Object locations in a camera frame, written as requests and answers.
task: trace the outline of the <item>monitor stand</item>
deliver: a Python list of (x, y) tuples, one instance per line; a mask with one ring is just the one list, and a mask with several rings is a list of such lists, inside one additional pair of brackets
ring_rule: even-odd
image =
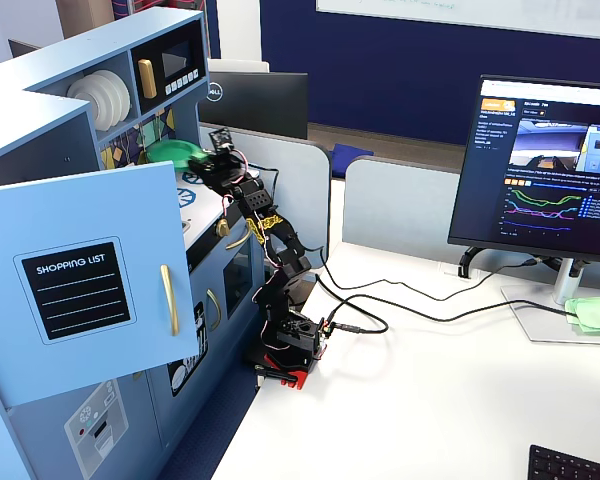
[[(547, 307), (564, 310), (570, 298), (600, 297), (600, 290), (579, 288), (582, 270), (578, 277), (571, 277), (573, 259), (562, 261), (560, 273), (554, 286), (544, 284), (511, 285), (502, 287), (507, 301), (529, 300)], [(600, 333), (585, 334), (580, 327), (567, 322), (566, 315), (557, 315), (529, 305), (511, 305), (513, 313), (532, 342), (586, 343), (600, 345)]]

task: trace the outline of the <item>whiteboard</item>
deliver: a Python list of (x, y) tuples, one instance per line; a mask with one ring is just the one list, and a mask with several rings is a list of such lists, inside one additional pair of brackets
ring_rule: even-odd
[(600, 0), (316, 0), (320, 12), (600, 38)]

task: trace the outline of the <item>dell logo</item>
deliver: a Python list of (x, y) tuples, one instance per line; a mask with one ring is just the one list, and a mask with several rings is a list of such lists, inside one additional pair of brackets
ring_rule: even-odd
[(207, 100), (210, 102), (219, 102), (222, 100), (222, 95), (224, 92), (222, 91), (222, 87), (219, 83), (211, 82), (209, 84), (209, 95), (207, 95)]

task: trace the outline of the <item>toy kitchen cabinet door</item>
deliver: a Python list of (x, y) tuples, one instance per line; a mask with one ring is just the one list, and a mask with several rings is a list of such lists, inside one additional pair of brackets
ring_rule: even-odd
[(171, 163), (0, 187), (0, 396), (198, 353)]

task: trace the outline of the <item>chalkboard label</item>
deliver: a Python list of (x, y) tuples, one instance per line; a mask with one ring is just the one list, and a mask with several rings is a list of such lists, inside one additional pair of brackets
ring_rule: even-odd
[(22, 260), (50, 340), (130, 320), (113, 242)]

